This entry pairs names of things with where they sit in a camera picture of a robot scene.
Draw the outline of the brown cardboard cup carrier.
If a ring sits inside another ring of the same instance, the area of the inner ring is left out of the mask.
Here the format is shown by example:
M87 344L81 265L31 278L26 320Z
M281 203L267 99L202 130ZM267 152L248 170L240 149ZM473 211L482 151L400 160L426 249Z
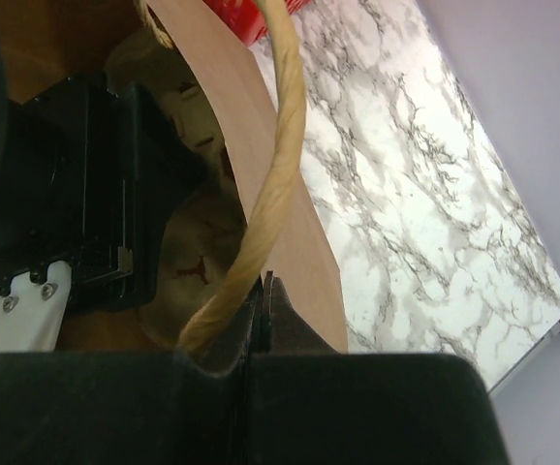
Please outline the brown cardboard cup carrier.
M130 82L149 90L180 139L207 167L206 180L167 223L157 293L139 310L148 337L171 347L218 291L238 253L245 218L219 122L182 55L141 29L112 51L105 70L114 91Z

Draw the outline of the brown paper bag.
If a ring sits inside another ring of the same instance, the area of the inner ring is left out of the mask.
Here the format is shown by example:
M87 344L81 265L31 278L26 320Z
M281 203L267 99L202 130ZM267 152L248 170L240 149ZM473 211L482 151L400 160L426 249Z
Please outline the brown paper bag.
M286 7L266 1L276 93L252 52L201 1L0 1L0 45L14 99L96 70L143 23L166 32L198 79L226 141L261 270L284 282L300 317L348 349L340 273L299 171L306 89Z

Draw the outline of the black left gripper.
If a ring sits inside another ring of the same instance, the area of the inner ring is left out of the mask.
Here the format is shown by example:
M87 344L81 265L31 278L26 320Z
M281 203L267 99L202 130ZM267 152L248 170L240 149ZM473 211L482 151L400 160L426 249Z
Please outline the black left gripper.
M72 271L78 312L151 301L164 230L202 183L202 159L139 84L69 77L9 103L0 163L0 296Z

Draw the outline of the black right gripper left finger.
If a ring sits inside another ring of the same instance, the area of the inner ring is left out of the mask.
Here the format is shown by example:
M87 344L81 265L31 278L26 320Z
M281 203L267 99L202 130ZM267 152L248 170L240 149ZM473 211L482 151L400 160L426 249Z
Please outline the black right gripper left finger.
M257 283L201 360L180 351L0 354L0 464L243 464Z

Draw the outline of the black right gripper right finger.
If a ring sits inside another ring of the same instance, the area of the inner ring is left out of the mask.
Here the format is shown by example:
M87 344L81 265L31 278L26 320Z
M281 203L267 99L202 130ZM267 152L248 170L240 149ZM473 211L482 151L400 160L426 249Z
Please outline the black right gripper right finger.
M482 378L465 359L335 352L264 280L247 375L251 464L504 464Z

